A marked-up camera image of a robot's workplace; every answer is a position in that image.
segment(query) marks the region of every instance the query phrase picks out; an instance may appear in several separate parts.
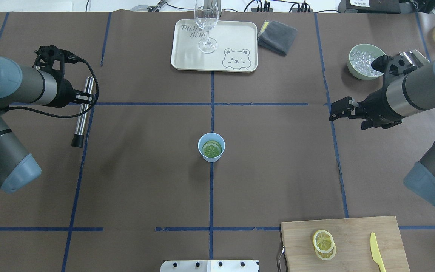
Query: brown table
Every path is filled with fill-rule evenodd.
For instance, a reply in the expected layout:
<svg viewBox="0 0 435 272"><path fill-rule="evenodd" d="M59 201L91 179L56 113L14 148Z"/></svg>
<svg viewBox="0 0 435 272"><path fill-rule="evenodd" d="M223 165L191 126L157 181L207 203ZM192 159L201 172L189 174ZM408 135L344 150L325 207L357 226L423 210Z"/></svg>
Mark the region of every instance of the brown table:
<svg viewBox="0 0 435 272"><path fill-rule="evenodd" d="M209 258L273 271L280 222L384 215L397 217L410 270L435 271L435 208L402 185L435 138L435 110L361 131L357 120L328 122L327 106L380 88L346 69L358 43L435 59L435 15L224 12L298 30L287 57L259 48L249 74L174 69L174 24L191 18L0 12L0 56L31 65L54 44L87 59L101 91L83 149L69 146L75 120L4 116L43 174L0 191L0 271L158 271L164 260ZM88 75L67 67L76 88ZM196 143L212 130L227 148L210 165Z"/></svg>

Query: robotic arm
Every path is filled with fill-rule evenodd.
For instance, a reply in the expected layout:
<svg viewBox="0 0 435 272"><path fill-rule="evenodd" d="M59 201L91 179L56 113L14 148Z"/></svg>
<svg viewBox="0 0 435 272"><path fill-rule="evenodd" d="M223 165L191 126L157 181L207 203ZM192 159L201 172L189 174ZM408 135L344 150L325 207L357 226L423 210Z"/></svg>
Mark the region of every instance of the robotic arm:
<svg viewBox="0 0 435 272"><path fill-rule="evenodd" d="M351 97L332 103L330 121L360 118L365 119L363 130L389 129L405 117L435 108L435 61L422 66L419 57L410 53L373 61L373 69L384 73L382 88L358 103ZM435 206L435 142L405 177L404 185Z"/></svg>
<svg viewBox="0 0 435 272"><path fill-rule="evenodd" d="M74 90L71 83L64 79L64 64L77 62L85 63L95 78L86 60L54 45L40 46L35 53L37 57L33 68L19 66L8 58L0 57L0 115L8 110L26 109L52 117L70 118L85 114L95 105L98 83L97 94L91 95ZM54 64L58 62L59 69L54 69ZM9 107L14 102L48 107L65 107L74 102L90 104L90 108L77 115L57 116L32 108ZM15 192L40 174L41 169L33 156L0 117L0 189L6 193Z"/></svg>

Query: ice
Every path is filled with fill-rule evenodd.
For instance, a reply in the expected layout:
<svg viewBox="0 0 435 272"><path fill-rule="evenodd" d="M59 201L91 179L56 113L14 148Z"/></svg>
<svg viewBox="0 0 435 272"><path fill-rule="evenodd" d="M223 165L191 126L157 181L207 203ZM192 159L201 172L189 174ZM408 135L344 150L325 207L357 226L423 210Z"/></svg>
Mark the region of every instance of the ice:
<svg viewBox="0 0 435 272"><path fill-rule="evenodd" d="M380 56L372 55L370 52L354 50L350 54L350 63L361 74L366 76L381 76L382 72L378 72L371 67L372 62Z"/></svg>

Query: folded towel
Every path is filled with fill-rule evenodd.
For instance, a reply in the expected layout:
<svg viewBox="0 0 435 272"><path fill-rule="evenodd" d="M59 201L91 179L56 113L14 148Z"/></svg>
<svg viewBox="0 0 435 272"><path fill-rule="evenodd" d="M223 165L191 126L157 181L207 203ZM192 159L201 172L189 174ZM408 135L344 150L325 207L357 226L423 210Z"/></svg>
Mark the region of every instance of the folded towel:
<svg viewBox="0 0 435 272"><path fill-rule="evenodd" d="M258 35L258 45L286 56L295 40L297 30L276 21L265 21Z"/></svg>

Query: wine glass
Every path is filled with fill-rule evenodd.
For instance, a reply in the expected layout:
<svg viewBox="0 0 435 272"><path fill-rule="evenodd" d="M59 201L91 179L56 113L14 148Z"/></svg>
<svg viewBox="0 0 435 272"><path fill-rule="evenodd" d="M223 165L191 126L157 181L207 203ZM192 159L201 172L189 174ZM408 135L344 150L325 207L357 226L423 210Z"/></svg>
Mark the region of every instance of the wine glass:
<svg viewBox="0 0 435 272"><path fill-rule="evenodd" d="M209 37L209 31L218 24L219 9L217 0L196 0L194 20L200 29L207 32L206 38L199 41L199 50L206 54L216 51L218 42Z"/></svg>

